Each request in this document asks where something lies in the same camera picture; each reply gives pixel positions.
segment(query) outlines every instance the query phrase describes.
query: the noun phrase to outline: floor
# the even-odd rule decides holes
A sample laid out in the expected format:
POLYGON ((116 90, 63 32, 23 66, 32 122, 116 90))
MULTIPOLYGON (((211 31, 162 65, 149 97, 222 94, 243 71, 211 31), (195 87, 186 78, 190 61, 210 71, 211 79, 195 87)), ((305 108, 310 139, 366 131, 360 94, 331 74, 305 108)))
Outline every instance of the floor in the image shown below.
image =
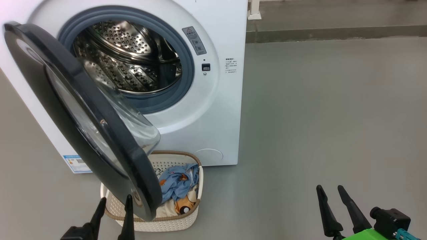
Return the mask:
MULTIPOLYGON (((426 62, 427 38, 247 45, 239 164, 205 169, 191 228, 136 239, 327 239, 318 184, 344 235, 352 225, 339 184, 367 217, 397 208, 424 238, 426 62)), ((59 239, 89 221, 99 180, 71 173, 4 79, 0 111, 3 238, 59 239)), ((120 230, 104 216, 99 239, 120 230)))
POLYGON ((247 43, 427 36, 426 0, 291 0, 260 3, 247 43))

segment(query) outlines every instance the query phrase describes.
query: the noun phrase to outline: stainless steel drum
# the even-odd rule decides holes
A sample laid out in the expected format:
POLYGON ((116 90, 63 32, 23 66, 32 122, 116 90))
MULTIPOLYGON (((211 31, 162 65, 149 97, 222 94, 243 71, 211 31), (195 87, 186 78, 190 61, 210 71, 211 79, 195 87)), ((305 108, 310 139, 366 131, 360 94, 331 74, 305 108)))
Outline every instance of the stainless steel drum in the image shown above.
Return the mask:
POLYGON ((77 57, 96 63, 122 92, 152 94, 172 86, 182 75, 172 46, 134 23, 97 23, 77 36, 73 47, 77 57))

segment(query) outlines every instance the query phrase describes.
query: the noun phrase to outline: warning label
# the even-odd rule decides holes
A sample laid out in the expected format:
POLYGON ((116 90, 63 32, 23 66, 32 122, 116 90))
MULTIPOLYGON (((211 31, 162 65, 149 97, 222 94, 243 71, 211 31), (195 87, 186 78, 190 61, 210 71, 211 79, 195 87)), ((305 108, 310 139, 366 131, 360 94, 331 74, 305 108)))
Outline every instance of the warning label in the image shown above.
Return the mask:
POLYGON ((205 46, 203 45, 202 41, 200 40, 199 35, 197 34, 194 27, 189 26, 182 29, 182 31, 187 36, 188 40, 190 40, 191 45, 194 48, 194 51, 196 51, 197 55, 206 54, 205 46))
POLYGON ((92 172, 79 155, 64 155, 64 160, 70 166, 73 173, 92 172))
POLYGON ((234 58, 225 59, 225 73, 237 72, 237 60, 234 58))

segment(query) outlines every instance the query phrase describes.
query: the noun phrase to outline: open door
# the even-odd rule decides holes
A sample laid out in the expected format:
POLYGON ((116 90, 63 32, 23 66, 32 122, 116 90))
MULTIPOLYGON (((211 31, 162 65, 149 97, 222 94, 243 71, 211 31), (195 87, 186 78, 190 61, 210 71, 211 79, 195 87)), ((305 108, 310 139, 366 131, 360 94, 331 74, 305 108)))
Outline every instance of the open door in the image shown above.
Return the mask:
POLYGON ((147 154, 160 135, 102 76, 33 24, 5 24, 16 64, 47 113, 83 161, 134 213, 155 218, 162 194, 147 154))

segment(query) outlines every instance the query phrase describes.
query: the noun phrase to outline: white plastic basket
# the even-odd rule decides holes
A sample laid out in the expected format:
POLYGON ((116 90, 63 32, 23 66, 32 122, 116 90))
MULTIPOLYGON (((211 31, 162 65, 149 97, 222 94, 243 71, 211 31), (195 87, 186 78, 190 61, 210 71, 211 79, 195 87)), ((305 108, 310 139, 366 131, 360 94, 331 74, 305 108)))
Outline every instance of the white plastic basket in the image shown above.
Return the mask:
MULTIPOLYGON (((146 222, 134 215, 135 231, 162 232, 178 231, 189 228, 196 220, 197 213, 199 211, 200 199, 202 197, 203 168, 199 159, 193 154, 175 151, 154 151, 148 156, 148 158, 153 165, 153 168, 156 171, 158 177, 163 173, 164 170, 171 166, 184 166, 188 163, 197 163, 199 165, 199 187, 197 201, 194 207, 183 215, 155 218, 151 222, 146 222)), ((101 183, 101 198, 103 197, 107 198, 105 214, 123 226, 124 216, 126 214, 123 203, 121 203, 113 194, 110 194, 110 191, 104 187, 104 184, 101 183)))

